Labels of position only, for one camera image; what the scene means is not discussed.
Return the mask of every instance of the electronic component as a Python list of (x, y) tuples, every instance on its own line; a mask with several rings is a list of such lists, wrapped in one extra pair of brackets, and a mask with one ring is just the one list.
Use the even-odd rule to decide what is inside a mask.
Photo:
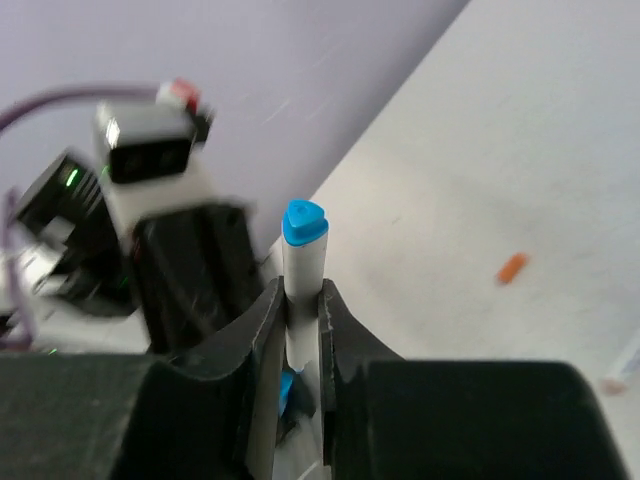
[(184, 110), (196, 129), (194, 143), (204, 145), (209, 136), (209, 129), (213, 122), (214, 112), (200, 106), (200, 90), (184, 79), (164, 83), (158, 89), (156, 103), (171, 105)]
[(51, 274), (68, 278), (56, 296), (92, 316), (134, 311), (97, 175), (79, 154), (64, 152), (40, 175), (18, 202), (16, 219), (62, 255)]
[(98, 178), (79, 154), (60, 155), (20, 198), (16, 219), (38, 242), (76, 261), (117, 245)]
[(160, 104), (102, 103), (95, 122), (98, 150), (113, 183), (144, 182), (186, 170), (196, 127), (185, 111)]

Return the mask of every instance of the white table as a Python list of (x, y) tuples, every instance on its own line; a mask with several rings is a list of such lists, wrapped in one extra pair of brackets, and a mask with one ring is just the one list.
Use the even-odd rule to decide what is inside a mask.
[[(326, 277), (390, 347), (607, 371), (640, 326), (639, 8), (471, 2), (313, 197)], [(640, 474), (640, 378), (600, 399)]]

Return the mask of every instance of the blue marker cap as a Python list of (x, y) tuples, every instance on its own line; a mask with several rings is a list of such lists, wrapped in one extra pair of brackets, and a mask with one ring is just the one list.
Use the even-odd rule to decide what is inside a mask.
[(291, 200), (282, 219), (282, 234), (292, 247), (303, 247), (329, 230), (324, 210), (307, 200)]
[(291, 385), (293, 385), (293, 375), (288, 372), (282, 372), (282, 377), (280, 378), (280, 401), (278, 402), (278, 413), (280, 416), (282, 416), (284, 410), (287, 408)]

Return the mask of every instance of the marker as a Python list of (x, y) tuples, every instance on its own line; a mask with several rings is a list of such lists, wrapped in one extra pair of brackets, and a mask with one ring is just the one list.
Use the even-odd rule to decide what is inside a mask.
[(292, 200), (282, 219), (284, 291), (289, 302), (287, 361), (297, 372), (310, 364), (312, 391), (319, 394), (318, 294), (322, 290), (329, 222), (324, 210)]
[(609, 395), (624, 392), (629, 377), (640, 367), (640, 329), (622, 350), (609, 373), (602, 380), (602, 388)]
[(293, 374), (289, 372), (282, 372), (280, 377), (280, 401), (278, 402), (278, 415), (282, 416), (287, 403), (289, 402), (289, 391), (293, 385)]

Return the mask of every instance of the cable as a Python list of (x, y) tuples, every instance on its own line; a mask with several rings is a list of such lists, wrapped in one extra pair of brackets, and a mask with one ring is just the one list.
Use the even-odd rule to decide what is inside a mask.
[[(29, 113), (39, 110), (54, 103), (79, 101), (86, 99), (119, 99), (154, 100), (158, 87), (114, 87), (114, 86), (82, 86), (69, 87), (59, 90), (43, 92), (0, 113), (0, 135), (12, 124), (27, 116)], [(13, 251), (11, 230), (15, 222), (14, 210), (18, 202), (18, 191), (12, 188), (5, 197), (5, 217), (2, 226), (2, 249), (5, 252), (5, 270), (8, 281), (10, 298), (16, 308), (18, 324), (22, 324), (23, 333), (20, 336), (9, 335), (0, 337), (0, 348), (28, 348), (36, 335), (36, 322), (33, 312), (27, 306), (27, 300), (22, 291), (18, 264)]]

